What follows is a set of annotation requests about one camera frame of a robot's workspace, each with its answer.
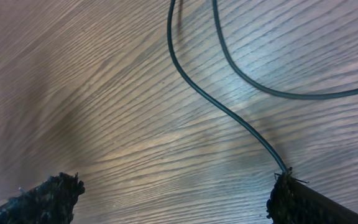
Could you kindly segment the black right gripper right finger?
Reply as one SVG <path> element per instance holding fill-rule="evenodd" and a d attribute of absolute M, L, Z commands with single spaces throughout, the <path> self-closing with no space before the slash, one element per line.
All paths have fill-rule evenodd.
<path fill-rule="evenodd" d="M 267 200 L 273 224 L 358 224 L 358 213 L 336 203 L 292 177 L 292 168 L 275 174 Z"/>

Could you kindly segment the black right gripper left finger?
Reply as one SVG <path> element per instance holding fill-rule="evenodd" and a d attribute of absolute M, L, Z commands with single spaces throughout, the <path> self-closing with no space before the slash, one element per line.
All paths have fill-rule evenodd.
<path fill-rule="evenodd" d="M 70 224 L 84 192 L 84 182 L 77 175 L 61 172 L 1 205 L 0 224 Z"/>

